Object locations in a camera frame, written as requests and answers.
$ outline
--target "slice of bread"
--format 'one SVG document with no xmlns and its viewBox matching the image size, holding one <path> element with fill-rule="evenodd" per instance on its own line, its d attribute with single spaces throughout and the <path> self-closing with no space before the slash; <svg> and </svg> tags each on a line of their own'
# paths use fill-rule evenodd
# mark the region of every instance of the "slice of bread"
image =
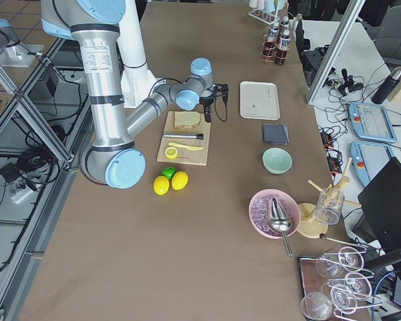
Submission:
<svg viewBox="0 0 401 321">
<path fill-rule="evenodd" d="M 201 124 L 198 112 L 174 112 L 174 128 L 194 128 Z"/>
</svg>

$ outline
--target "green lime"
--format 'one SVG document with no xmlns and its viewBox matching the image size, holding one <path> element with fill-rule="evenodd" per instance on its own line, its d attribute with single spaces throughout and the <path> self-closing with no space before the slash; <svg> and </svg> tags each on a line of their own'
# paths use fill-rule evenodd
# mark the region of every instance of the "green lime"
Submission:
<svg viewBox="0 0 401 321">
<path fill-rule="evenodd" d="M 165 176 L 167 179 L 171 179 L 174 174 L 177 172 L 176 168 L 174 167 L 166 167 L 161 174 Z"/>
</svg>

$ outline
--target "wooden cutting board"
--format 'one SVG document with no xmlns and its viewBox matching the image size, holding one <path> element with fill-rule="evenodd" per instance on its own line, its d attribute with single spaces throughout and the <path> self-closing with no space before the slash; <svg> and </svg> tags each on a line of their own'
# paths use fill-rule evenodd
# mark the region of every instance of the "wooden cutting board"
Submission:
<svg viewBox="0 0 401 321">
<path fill-rule="evenodd" d="M 204 116 L 200 115 L 200 124 L 194 128 L 175 129 L 174 128 L 174 112 L 168 112 L 166 117 L 165 127 L 163 133 L 166 134 L 203 134 L 204 138 L 164 138 L 160 141 L 158 152 L 158 162 L 173 163 L 173 164 L 190 164 L 190 165 L 207 165 L 208 159 L 208 146 L 209 146 L 209 130 L 211 124 L 205 122 Z M 202 146 L 202 150 L 187 150 L 185 148 L 177 147 L 178 156 L 174 159 L 168 159 L 165 156 L 165 149 L 168 147 L 169 142 L 177 142 L 179 144 Z"/>
</svg>

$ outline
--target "mint green bowl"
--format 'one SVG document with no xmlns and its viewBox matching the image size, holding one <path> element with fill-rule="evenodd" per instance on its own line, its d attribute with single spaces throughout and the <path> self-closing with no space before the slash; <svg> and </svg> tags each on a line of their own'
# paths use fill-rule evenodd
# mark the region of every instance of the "mint green bowl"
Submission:
<svg viewBox="0 0 401 321">
<path fill-rule="evenodd" d="M 291 168 L 292 164 L 291 155 L 281 148 L 269 148 L 263 153 L 263 165 L 270 173 L 285 173 Z"/>
</svg>

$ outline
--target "white plastic tray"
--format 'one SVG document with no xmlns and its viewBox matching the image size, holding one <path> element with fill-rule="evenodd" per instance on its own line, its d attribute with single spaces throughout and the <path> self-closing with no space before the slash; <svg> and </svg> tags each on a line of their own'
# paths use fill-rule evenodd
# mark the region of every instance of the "white plastic tray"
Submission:
<svg viewBox="0 0 401 321">
<path fill-rule="evenodd" d="M 241 82 L 240 114 L 243 118 L 278 120 L 278 91 L 271 82 Z"/>
</svg>

